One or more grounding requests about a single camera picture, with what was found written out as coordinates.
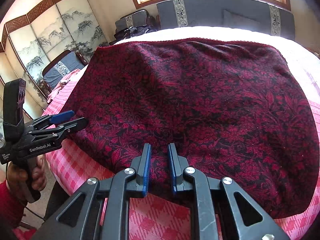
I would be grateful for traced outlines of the person's left hand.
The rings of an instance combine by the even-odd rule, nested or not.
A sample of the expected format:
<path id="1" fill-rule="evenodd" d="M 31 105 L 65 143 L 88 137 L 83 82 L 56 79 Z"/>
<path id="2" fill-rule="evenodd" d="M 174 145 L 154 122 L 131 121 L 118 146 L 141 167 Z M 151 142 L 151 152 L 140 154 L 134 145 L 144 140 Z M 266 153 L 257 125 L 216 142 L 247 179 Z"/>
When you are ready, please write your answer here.
<path id="1" fill-rule="evenodd" d="M 6 185 L 8 190 L 19 200 L 26 203 L 33 203 L 40 198 L 42 191 L 47 184 L 44 171 L 46 159 L 44 155 L 36 158 L 36 165 L 30 171 L 10 163 L 6 172 Z"/>

